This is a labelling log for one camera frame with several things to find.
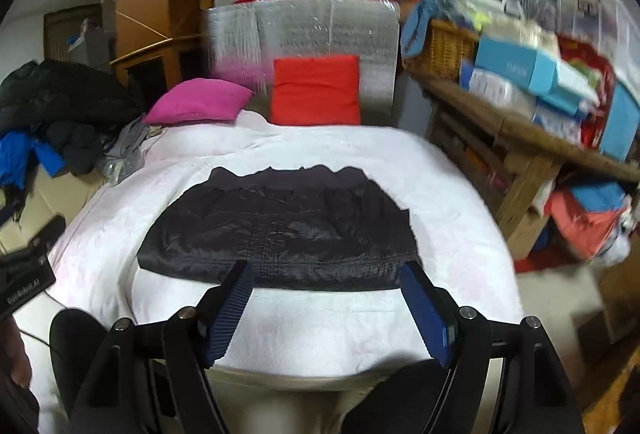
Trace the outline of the salmon red garment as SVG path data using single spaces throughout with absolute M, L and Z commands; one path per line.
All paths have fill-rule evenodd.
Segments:
M 620 228 L 630 197 L 616 183 L 574 186 L 550 194 L 544 212 L 585 261 L 595 258 Z

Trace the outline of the red pillow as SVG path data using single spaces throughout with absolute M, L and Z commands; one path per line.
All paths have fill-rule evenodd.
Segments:
M 359 57 L 273 61 L 269 120 L 286 126 L 360 125 Z

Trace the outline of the grey folded garment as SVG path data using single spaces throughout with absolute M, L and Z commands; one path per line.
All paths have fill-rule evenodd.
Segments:
M 140 170 L 144 165 L 142 144 L 162 132 L 159 125 L 147 124 L 144 118 L 145 115 L 142 114 L 140 118 L 128 123 L 120 131 L 114 144 L 96 160 L 96 169 L 109 185 L 116 186 Z

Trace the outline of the wooden cabinet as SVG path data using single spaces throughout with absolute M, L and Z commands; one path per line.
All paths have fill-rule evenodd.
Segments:
M 147 106 L 203 72 L 198 0 L 115 0 L 116 76 Z

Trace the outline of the beige sofa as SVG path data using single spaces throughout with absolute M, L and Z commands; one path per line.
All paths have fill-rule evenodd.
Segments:
M 97 170 L 81 176 L 65 173 L 51 177 L 39 165 L 27 182 L 20 217 L 10 218 L 1 227 L 1 253 L 24 248 L 55 214 L 63 215 L 70 224 L 104 184 L 105 178 Z

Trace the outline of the silver foil insulation mat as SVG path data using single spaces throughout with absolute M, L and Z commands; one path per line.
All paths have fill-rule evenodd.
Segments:
M 210 76 L 254 92 L 248 108 L 268 116 L 273 61 L 355 55 L 363 123 L 392 120 L 400 7 L 389 0 L 263 0 L 204 10 Z

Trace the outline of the wicker basket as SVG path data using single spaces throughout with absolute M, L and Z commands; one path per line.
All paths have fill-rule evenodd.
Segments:
M 473 61 L 480 37 L 470 29 L 450 21 L 432 19 L 428 24 L 423 50 L 402 65 L 409 72 L 457 82 L 462 61 Z

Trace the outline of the magenta pillow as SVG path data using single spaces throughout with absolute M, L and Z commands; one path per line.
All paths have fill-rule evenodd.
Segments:
M 144 117 L 153 125 L 195 122 L 234 122 L 253 97 L 242 85 L 218 79 L 197 78 L 177 84 Z

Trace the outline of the blue garment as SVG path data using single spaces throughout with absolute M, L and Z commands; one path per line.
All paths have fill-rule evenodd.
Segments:
M 50 176 L 58 175 L 66 162 L 49 144 L 23 132 L 9 132 L 1 137 L 1 186 L 26 187 L 27 167 L 35 157 Z

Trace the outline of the wooden side table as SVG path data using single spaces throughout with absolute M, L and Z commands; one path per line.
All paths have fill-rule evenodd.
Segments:
M 564 174 L 616 180 L 629 189 L 639 183 L 637 165 L 572 145 L 418 66 L 405 69 L 433 104 L 426 138 L 472 183 L 516 260 L 526 258 L 548 222 L 534 210 L 548 183 Z

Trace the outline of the pile of black clothes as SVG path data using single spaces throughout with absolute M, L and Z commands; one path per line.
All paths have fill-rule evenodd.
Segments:
M 1 82 L 1 133 L 24 131 L 42 140 L 74 175 L 90 173 L 141 115 L 128 88 L 83 64 L 32 60 Z

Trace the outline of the blue cardboard box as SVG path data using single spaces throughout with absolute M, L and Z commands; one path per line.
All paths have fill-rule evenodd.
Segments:
M 546 52 L 488 36 L 480 38 L 475 65 L 535 96 L 550 93 L 558 84 L 556 60 Z

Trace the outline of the light blue cloth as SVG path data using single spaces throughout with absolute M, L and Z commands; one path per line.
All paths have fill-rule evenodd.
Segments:
M 446 16 L 450 0 L 417 0 L 407 17 L 400 35 L 402 59 L 416 58 L 426 42 L 428 25 L 434 18 Z

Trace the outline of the dark navy quilted jacket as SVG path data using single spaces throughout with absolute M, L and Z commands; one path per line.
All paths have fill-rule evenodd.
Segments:
M 246 261 L 257 287 L 358 292 L 395 289 L 420 258 L 408 211 L 359 168 L 324 165 L 244 176 L 214 168 L 157 217 L 141 268 L 219 284 Z

